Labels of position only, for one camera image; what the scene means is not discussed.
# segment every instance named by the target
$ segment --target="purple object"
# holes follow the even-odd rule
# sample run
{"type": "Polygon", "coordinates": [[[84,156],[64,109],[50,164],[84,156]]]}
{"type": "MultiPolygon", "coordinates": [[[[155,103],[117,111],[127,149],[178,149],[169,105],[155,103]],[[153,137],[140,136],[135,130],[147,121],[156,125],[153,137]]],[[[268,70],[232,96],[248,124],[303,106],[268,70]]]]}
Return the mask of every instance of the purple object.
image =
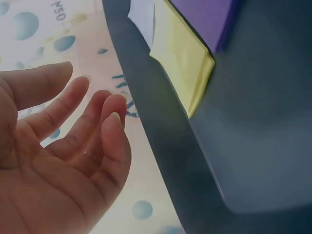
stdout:
{"type": "Polygon", "coordinates": [[[212,52],[222,49],[239,0],[171,0],[212,52]]]}

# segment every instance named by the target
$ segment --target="patterned tablecloth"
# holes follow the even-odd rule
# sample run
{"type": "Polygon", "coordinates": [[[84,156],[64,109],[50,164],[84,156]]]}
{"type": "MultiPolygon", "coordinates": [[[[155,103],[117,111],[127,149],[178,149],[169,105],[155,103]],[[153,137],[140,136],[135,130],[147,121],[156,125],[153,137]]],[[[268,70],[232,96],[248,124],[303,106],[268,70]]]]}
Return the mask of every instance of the patterned tablecloth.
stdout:
{"type": "MultiPolygon", "coordinates": [[[[184,233],[123,76],[101,0],[0,0],[0,30],[0,71],[71,61],[73,78],[92,78],[87,97],[43,146],[66,135],[95,91],[108,89],[127,98],[125,131],[133,155],[129,177],[91,233],[184,233]]],[[[47,104],[20,111],[19,118],[47,104]]]]}

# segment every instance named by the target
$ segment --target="blue circle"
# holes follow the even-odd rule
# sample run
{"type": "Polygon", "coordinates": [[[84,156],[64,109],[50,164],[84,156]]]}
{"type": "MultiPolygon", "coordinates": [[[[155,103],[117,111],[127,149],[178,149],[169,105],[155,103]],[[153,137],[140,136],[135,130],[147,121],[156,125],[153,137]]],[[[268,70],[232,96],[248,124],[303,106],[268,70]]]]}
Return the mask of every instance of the blue circle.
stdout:
{"type": "Polygon", "coordinates": [[[99,55],[103,55],[103,54],[105,54],[107,51],[108,51],[107,49],[99,49],[99,50],[97,51],[97,53],[98,53],[99,55]]]}
{"type": "Polygon", "coordinates": [[[40,56],[40,55],[42,55],[42,54],[43,54],[43,52],[44,52],[44,47],[43,47],[43,46],[41,46],[41,47],[39,47],[39,48],[37,49],[37,51],[36,51],[36,55],[40,56]]]}
{"type": "Polygon", "coordinates": [[[147,219],[153,213],[153,207],[148,201],[138,201],[132,207],[132,214],[137,219],[147,219]]]}
{"type": "Polygon", "coordinates": [[[24,63],[22,63],[22,62],[16,62],[15,67],[17,70],[24,70],[25,69],[24,63]]]}
{"type": "Polygon", "coordinates": [[[52,135],[50,135],[51,139],[55,139],[59,136],[60,134],[60,129],[57,129],[52,135]]]}
{"type": "Polygon", "coordinates": [[[62,38],[57,39],[54,42],[53,47],[56,51],[63,52],[65,50],[69,49],[70,47],[72,47],[75,40],[76,40],[75,36],[62,37],[62,38]]]}
{"type": "Polygon", "coordinates": [[[165,226],[157,234],[180,234],[180,229],[171,226],[165,226]]]}
{"type": "Polygon", "coordinates": [[[14,39],[26,40],[32,37],[39,28],[38,17],[31,12],[21,12],[12,18],[15,28],[14,39]]]}
{"type": "Polygon", "coordinates": [[[10,4],[7,2],[0,2],[0,16],[4,16],[10,8],[10,4]]]}

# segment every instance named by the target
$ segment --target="palm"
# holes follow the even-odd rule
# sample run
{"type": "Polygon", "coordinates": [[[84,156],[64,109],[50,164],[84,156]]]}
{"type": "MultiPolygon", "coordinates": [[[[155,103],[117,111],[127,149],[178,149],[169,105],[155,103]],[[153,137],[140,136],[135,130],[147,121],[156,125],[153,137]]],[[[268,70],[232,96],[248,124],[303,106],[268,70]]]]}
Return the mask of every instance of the palm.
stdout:
{"type": "Polygon", "coordinates": [[[40,142],[81,102],[86,78],[75,79],[42,113],[17,121],[17,110],[54,97],[71,72],[67,63],[0,73],[0,233],[88,233],[125,183],[131,153],[123,97],[98,91],[67,136],[46,148],[40,142]],[[27,82],[37,85],[35,95],[27,82]]]}

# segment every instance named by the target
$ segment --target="yellow sticky note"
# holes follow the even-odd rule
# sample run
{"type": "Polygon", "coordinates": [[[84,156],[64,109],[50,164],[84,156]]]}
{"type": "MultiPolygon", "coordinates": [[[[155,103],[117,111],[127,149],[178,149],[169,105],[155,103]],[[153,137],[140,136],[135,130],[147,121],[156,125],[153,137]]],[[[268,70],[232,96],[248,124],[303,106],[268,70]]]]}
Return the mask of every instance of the yellow sticky note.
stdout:
{"type": "Polygon", "coordinates": [[[202,99],[215,62],[167,0],[154,0],[154,4],[156,24],[150,56],[167,72],[191,118],[202,99]]]}

